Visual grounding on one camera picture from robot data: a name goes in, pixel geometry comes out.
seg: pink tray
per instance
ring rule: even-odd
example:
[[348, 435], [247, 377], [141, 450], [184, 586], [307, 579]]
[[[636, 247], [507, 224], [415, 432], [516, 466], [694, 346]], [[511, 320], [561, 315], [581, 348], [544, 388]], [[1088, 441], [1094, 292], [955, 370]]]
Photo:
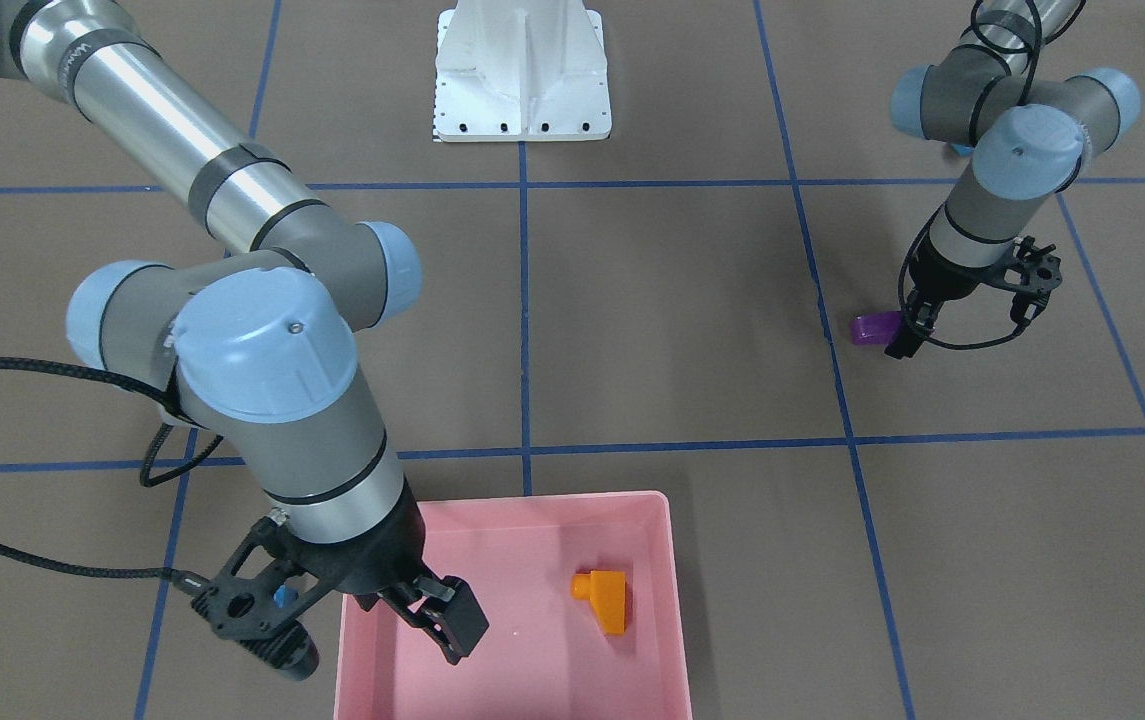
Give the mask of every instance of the pink tray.
[[[690, 720], [669, 503], [660, 492], [421, 503], [425, 560], [491, 628], [456, 667], [386, 606], [344, 602], [335, 720]], [[569, 587], [623, 570], [626, 634]]]

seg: silver robot arm segment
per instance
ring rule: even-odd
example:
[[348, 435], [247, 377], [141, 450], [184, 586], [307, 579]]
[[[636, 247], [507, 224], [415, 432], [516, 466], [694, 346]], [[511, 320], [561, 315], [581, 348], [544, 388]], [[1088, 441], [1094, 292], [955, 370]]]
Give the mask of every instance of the silver robot arm segment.
[[[466, 581], [421, 561], [420, 512], [352, 337], [420, 293], [406, 235], [344, 222], [173, 72], [112, 0], [0, 0], [5, 77], [104, 129], [232, 254], [180, 270], [105, 266], [66, 315], [84, 363], [174, 393], [176, 420], [232, 440], [270, 498], [216, 578], [174, 583], [194, 610], [293, 679], [317, 665], [297, 618], [333, 590], [365, 610], [385, 601], [452, 664], [468, 656], [488, 620]], [[275, 561], [239, 578], [255, 547]], [[276, 606], [284, 580], [305, 573], [317, 578], [310, 591]]]
[[[1115, 145], [1140, 113], [1140, 93], [1119, 70], [1097, 68], [1064, 82], [1030, 74], [1042, 47], [1080, 9], [1079, 0], [992, 0], [941, 64], [911, 69], [897, 84], [893, 126], [976, 150], [911, 246], [914, 290], [901, 299], [902, 324], [889, 356], [910, 357], [925, 341], [973, 348], [1010, 340], [1060, 284], [1053, 247], [1035, 250], [1033, 238], [1019, 236], [1043, 201]], [[1020, 282], [1005, 278], [1011, 270]], [[1014, 293], [1011, 337], [971, 346], [930, 338], [943, 302], [980, 284]]]

